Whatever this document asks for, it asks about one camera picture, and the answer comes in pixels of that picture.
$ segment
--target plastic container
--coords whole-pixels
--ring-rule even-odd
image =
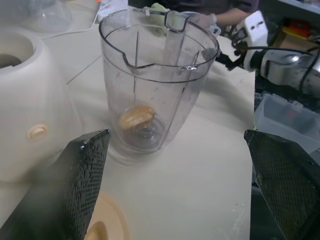
[[[152,15],[164,22],[154,23]],[[220,52],[218,41],[174,11],[118,11],[99,31],[113,132],[134,152],[163,148],[195,104]]]
[[[320,115],[297,101],[265,94],[254,113],[255,127],[298,143],[308,154],[320,148]]]
[[[72,15],[66,0],[32,0],[25,9],[26,20],[21,25],[40,33],[59,33],[67,30]]]

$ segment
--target white glove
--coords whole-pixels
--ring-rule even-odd
[[[217,17],[215,14],[205,15],[199,13],[192,17],[191,20],[201,25],[205,29],[209,28],[211,25],[216,25],[217,23]]]

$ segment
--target white appliance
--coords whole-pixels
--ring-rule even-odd
[[[25,192],[19,180],[82,135],[66,82],[37,37],[0,34],[0,226]]]

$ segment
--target person's hand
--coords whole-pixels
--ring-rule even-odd
[[[201,13],[199,13],[191,18],[192,21],[196,22],[197,24],[199,24],[200,26],[202,26],[205,29],[209,28],[211,25],[216,24],[214,19],[215,19],[215,17],[213,17],[212,15],[205,15],[205,14],[201,14]]]

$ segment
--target dark sweater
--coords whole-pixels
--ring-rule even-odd
[[[202,14],[222,14],[230,8],[237,8],[246,13],[258,10],[259,0],[161,0],[168,9],[194,11]]]

